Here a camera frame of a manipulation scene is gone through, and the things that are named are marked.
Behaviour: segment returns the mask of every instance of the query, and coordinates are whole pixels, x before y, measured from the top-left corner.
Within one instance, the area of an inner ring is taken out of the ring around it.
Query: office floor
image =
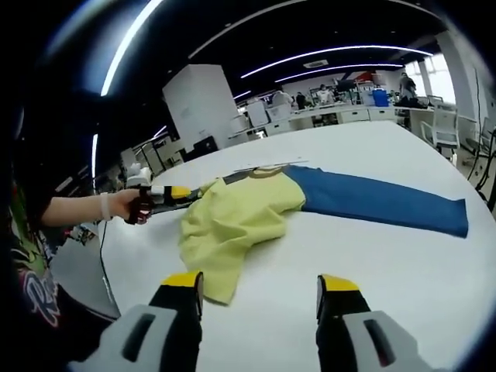
[[[460,148],[457,154],[458,154],[458,160],[456,162],[456,168],[458,168],[461,174],[463,174],[463,176],[467,178],[468,175],[470,174],[470,171],[472,169],[472,164],[474,164],[474,162],[471,161],[470,165],[463,165],[463,161],[472,157],[473,155],[463,148]],[[474,187],[479,183],[479,180],[481,179],[482,174],[486,168],[486,164],[487,164],[487,159],[485,158],[480,158],[477,161],[476,169],[474,170],[474,173],[470,178],[470,183]],[[487,179],[486,184],[482,188],[482,193],[486,196],[486,198],[489,198],[489,195],[491,194],[491,188],[495,178],[496,178],[496,161],[493,161],[491,164],[491,169],[489,170],[489,178]],[[496,219],[496,208],[493,211],[493,216],[494,219]]]

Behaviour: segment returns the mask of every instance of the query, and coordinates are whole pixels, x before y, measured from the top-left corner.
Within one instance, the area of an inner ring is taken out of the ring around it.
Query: blue container
[[[388,107],[389,99],[388,93],[384,89],[374,89],[372,91],[374,102],[377,107]]]

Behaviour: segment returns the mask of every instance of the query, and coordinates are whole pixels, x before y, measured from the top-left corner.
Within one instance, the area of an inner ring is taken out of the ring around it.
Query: black ceiling
[[[34,45],[37,46],[34,49],[38,53],[57,25],[73,14],[82,3],[78,0],[51,2],[53,6],[45,8],[45,12],[50,14],[50,9],[56,9],[50,18],[33,17],[36,24],[43,24],[42,32],[34,36]],[[108,164],[120,150],[150,138],[162,122],[169,122],[171,119],[167,113],[159,122],[141,116],[143,104],[149,106],[151,101],[158,102],[162,87],[188,63],[221,64],[234,95],[247,90],[262,92],[274,88],[274,81],[278,78],[304,72],[302,64],[314,60],[327,59],[329,66],[403,64],[418,56],[412,53],[399,56],[393,50],[350,50],[302,58],[246,79],[240,79],[240,76],[276,60],[332,47],[360,44],[409,47],[424,38],[427,41],[419,49],[436,52],[436,43],[432,40],[429,42],[424,36],[436,35],[444,29],[427,12],[398,2],[307,0],[267,12],[237,26],[189,60],[188,55],[229,25],[283,1],[245,0],[240,4],[232,0],[163,0],[136,34],[119,65],[114,84],[105,100],[107,103],[102,103],[97,89],[87,91],[81,68],[89,56],[95,58],[91,48],[99,43],[105,46],[107,40],[112,41],[109,33],[113,28],[108,27],[109,22],[121,19],[122,14],[128,19],[136,17],[147,2],[111,2],[111,6],[94,18],[90,26],[66,47],[64,53],[50,62],[50,68],[41,70],[45,78],[41,79],[34,101],[39,107],[45,108],[41,111],[45,117],[48,115],[48,119],[45,118],[41,125],[35,117],[28,121],[27,126],[36,126],[38,129],[34,132],[37,136],[45,133],[43,141],[50,140],[47,133],[56,133],[57,141],[63,143],[61,133],[70,133],[71,138],[66,146],[73,151],[76,146],[72,146],[71,141],[78,138],[77,148],[83,150],[74,153],[72,158],[77,165],[73,168],[80,168],[89,162],[93,133],[99,132],[102,138],[98,148],[98,163]],[[123,30],[115,27],[115,32],[122,34]],[[108,52],[113,53],[112,46]],[[108,63],[104,61],[100,66],[105,69]],[[78,103],[81,96],[85,97],[82,100],[84,105]],[[95,102],[106,107],[103,110],[95,108]]]

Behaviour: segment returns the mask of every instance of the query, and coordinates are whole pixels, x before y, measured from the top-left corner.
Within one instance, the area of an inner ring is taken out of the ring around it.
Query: person's arm
[[[129,203],[140,196],[135,189],[122,190],[115,194],[108,194],[108,210],[110,216],[129,218]],[[101,196],[85,198],[52,198],[45,212],[41,216],[44,226],[56,227],[78,225],[83,222],[93,222],[103,219]]]

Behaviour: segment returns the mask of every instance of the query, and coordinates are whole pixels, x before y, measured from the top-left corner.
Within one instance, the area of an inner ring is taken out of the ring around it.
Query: person's hand
[[[115,194],[110,194],[108,196],[108,206],[110,208],[110,214],[112,216],[117,215],[122,219],[129,219],[131,214],[130,203],[140,197],[140,190],[137,189],[126,189],[116,192]],[[140,211],[138,217],[138,223],[143,224],[148,218],[147,213],[142,213]]]

